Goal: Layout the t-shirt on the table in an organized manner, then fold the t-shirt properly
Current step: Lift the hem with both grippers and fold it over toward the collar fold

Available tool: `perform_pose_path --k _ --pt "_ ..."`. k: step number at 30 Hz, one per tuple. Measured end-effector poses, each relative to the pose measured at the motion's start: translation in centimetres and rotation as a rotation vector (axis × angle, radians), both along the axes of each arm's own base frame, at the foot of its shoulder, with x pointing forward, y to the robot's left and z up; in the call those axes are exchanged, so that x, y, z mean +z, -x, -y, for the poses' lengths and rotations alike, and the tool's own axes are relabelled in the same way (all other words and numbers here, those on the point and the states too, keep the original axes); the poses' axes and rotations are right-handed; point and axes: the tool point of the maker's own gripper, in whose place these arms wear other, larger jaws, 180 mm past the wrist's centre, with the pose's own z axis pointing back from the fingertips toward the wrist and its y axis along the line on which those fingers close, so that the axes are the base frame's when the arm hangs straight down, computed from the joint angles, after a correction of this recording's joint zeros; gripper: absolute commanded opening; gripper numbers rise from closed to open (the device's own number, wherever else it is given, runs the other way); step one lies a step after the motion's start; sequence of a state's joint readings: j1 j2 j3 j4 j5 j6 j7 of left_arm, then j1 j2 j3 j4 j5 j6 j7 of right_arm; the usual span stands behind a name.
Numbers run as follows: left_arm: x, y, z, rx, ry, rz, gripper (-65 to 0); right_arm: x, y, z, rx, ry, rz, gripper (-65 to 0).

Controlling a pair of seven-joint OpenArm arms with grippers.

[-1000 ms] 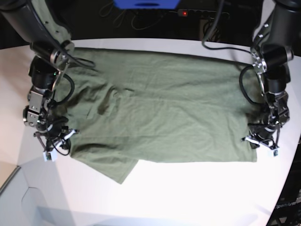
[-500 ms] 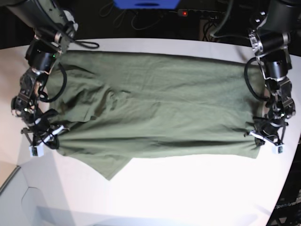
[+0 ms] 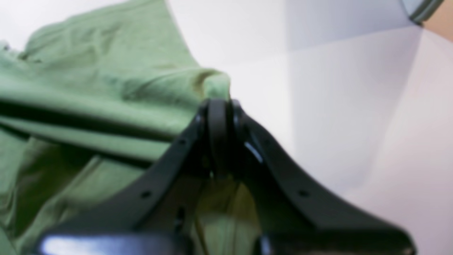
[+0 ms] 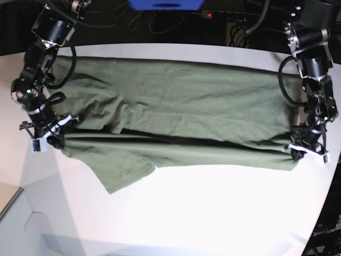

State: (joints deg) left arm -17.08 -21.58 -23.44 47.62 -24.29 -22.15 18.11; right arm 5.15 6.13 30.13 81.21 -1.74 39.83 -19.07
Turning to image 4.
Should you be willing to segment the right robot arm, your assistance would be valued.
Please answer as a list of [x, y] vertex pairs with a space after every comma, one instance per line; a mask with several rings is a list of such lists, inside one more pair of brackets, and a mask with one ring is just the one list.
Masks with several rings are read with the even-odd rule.
[[[85, 22], [84, 16], [90, 10], [91, 1], [46, 1], [31, 31], [36, 41], [25, 53], [24, 66], [20, 76], [11, 84], [11, 97], [21, 106], [30, 118], [22, 122], [20, 130], [30, 136], [29, 146], [32, 153], [44, 152], [51, 145], [56, 149], [64, 147], [64, 126], [78, 122], [79, 117], [72, 114], [57, 115], [54, 105], [65, 101], [66, 96], [59, 92], [71, 78], [76, 68], [76, 49], [70, 44], [75, 27], [82, 25], [94, 29], [106, 29], [115, 23], [94, 25]], [[71, 49], [71, 66], [59, 83], [50, 69], [56, 60], [59, 48]]]

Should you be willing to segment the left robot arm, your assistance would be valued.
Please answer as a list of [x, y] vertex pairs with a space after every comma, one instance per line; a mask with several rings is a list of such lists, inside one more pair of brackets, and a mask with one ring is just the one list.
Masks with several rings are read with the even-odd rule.
[[[284, 8], [283, 33], [291, 55], [280, 64], [278, 82], [286, 100], [292, 106], [302, 108], [306, 119], [291, 127], [291, 142], [283, 149], [291, 151], [294, 161], [310, 154], [317, 162], [326, 164], [330, 162], [326, 149], [327, 123], [338, 117], [328, 71], [333, 67], [329, 38], [340, 31], [340, 24], [336, 22], [340, 1], [289, 1]], [[283, 69], [292, 60], [302, 79], [305, 102], [293, 100], [283, 83]]]

